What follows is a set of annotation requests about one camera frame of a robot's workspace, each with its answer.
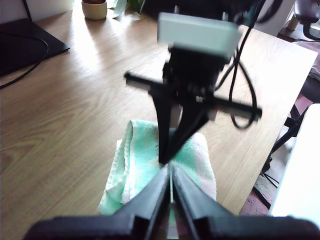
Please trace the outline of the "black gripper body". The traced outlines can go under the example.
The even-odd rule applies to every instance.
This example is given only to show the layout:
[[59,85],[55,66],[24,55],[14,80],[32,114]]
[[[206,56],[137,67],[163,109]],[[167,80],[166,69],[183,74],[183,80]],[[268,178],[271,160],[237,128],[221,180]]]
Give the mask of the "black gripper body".
[[222,59],[213,56],[210,56],[208,60],[201,56],[200,60],[203,63],[196,61],[191,66],[187,66],[188,61],[174,60],[172,54],[170,60],[163,66],[162,83],[129,71],[124,74],[124,78],[128,86],[146,90],[150,94],[155,92],[160,94],[161,98],[181,105],[193,102],[200,103],[217,111],[250,121],[258,121],[262,117],[262,109],[257,106],[255,90],[246,72],[244,75],[251,92],[251,105],[214,96],[214,92],[222,85],[219,83],[218,86],[215,86],[225,63]]

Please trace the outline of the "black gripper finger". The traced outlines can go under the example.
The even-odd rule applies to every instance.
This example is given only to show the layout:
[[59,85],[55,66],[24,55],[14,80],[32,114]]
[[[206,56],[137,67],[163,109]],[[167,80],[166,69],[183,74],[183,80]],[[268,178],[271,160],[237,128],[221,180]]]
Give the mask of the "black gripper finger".
[[231,212],[201,190],[180,167],[173,167],[172,180],[174,198],[192,219],[233,217]]
[[138,216],[151,218],[164,201],[170,200],[169,167],[163,167],[152,180],[128,203],[117,210],[114,216]]
[[169,136],[166,150],[166,162],[170,161],[198,130],[209,120],[213,108],[206,104],[186,104],[182,107],[182,115],[178,127]]
[[152,97],[157,116],[158,161],[165,165],[170,161],[170,150],[172,148],[170,123],[174,99],[170,92],[163,89],[151,88],[149,94]]

